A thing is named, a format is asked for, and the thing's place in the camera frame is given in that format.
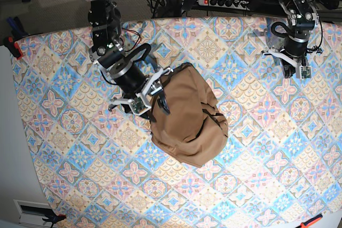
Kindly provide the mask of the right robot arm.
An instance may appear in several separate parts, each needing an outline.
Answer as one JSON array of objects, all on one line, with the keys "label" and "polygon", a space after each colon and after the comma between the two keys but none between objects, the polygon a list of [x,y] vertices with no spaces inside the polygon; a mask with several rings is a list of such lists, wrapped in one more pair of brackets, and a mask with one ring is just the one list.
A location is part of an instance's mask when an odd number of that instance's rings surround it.
[{"label": "right robot arm", "polygon": [[144,43],[125,50],[121,37],[121,14],[114,0],[91,0],[88,21],[92,26],[93,46],[90,49],[91,62],[99,69],[104,81],[118,86],[121,98],[112,98],[108,110],[119,105],[125,112],[148,118],[152,115],[150,98],[170,114],[161,77],[173,72],[162,68],[149,57],[151,46]]}]

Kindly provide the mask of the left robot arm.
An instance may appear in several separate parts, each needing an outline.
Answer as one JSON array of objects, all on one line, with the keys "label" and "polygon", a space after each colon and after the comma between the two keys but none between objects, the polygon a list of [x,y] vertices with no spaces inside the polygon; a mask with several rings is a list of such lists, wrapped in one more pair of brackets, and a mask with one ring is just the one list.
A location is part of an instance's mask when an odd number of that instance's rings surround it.
[{"label": "left robot arm", "polygon": [[307,54],[319,52],[320,47],[308,47],[310,32],[320,23],[319,14],[309,0],[278,0],[287,15],[286,25],[274,22],[270,28],[273,35],[283,39],[281,48],[270,47],[263,52],[272,56],[276,65],[282,66],[285,78],[293,75],[298,79],[312,77],[312,67],[307,61]]}]

